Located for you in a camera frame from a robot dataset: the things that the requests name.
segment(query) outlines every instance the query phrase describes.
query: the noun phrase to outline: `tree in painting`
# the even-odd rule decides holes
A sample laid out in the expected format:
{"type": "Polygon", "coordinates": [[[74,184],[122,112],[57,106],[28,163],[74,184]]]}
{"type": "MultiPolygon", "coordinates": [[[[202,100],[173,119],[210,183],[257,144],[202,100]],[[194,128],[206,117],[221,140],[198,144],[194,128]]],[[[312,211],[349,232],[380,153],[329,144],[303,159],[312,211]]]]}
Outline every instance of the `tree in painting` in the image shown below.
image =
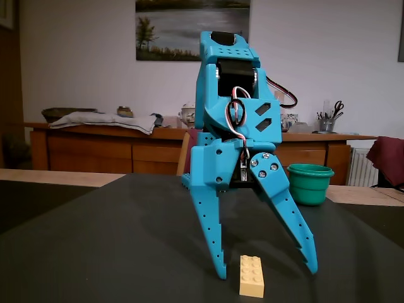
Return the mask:
{"type": "Polygon", "coordinates": [[[154,27],[150,25],[150,19],[147,17],[139,18],[139,23],[136,27],[136,41],[138,43],[138,50],[146,42],[146,49],[149,50],[149,43],[158,39],[154,34],[154,27]]]}

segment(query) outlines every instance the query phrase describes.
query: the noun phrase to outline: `dark table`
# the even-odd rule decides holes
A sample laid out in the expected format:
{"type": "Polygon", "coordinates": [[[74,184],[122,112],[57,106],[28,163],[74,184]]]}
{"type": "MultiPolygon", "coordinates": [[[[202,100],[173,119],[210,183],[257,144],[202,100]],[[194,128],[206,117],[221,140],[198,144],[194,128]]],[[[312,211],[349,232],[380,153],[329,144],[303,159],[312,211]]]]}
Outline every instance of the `dark table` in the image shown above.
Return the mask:
{"type": "Polygon", "coordinates": [[[133,174],[1,234],[0,302],[404,302],[404,250],[339,205],[300,207],[312,276],[251,190],[221,199],[226,281],[179,178],[133,174]],[[238,295],[241,254],[261,258],[264,299],[238,295]]]}

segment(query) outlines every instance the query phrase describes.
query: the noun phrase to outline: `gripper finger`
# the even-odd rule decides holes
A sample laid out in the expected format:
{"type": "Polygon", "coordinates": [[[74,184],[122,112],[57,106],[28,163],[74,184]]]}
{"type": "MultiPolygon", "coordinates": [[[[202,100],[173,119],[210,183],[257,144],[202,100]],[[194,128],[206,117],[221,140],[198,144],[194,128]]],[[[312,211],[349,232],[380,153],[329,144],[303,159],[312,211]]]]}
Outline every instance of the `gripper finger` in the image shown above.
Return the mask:
{"type": "Polygon", "coordinates": [[[209,252],[219,278],[226,279],[223,261],[222,225],[219,223],[219,198],[209,186],[191,186],[191,196],[201,223],[209,252]]]}
{"type": "Polygon", "coordinates": [[[297,244],[311,273],[318,270],[314,237],[289,193],[289,181],[278,158],[269,153],[258,153],[250,161],[265,200],[297,244]]]}

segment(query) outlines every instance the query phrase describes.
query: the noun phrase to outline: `folded blanket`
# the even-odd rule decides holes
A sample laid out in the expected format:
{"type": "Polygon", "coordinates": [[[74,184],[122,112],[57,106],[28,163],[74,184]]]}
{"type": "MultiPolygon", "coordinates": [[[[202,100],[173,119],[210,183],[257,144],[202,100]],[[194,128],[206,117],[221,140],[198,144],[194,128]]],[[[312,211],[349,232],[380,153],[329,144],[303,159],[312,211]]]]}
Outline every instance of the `folded blanket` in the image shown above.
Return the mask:
{"type": "Polygon", "coordinates": [[[97,112],[72,112],[59,120],[50,123],[50,128],[66,128],[80,124],[110,125],[122,128],[137,129],[145,134],[151,134],[154,128],[156,116],[138,118],[125,118],[115,114],[99,114],[97,112]]]}

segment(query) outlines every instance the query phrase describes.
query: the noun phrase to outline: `radiator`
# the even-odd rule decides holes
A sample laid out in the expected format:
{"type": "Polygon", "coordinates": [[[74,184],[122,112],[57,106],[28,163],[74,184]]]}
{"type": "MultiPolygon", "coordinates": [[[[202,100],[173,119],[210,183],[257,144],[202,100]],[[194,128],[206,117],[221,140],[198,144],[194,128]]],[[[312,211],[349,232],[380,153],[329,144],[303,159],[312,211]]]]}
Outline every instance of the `radiator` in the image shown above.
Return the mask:
{"type": "Polygon", "coordinates": [[[375,169],[372,162],[366,159],[368,151],[363,148],[352,148],[349,186],[370,187],[377,184],[379,170],[375,169]]]}

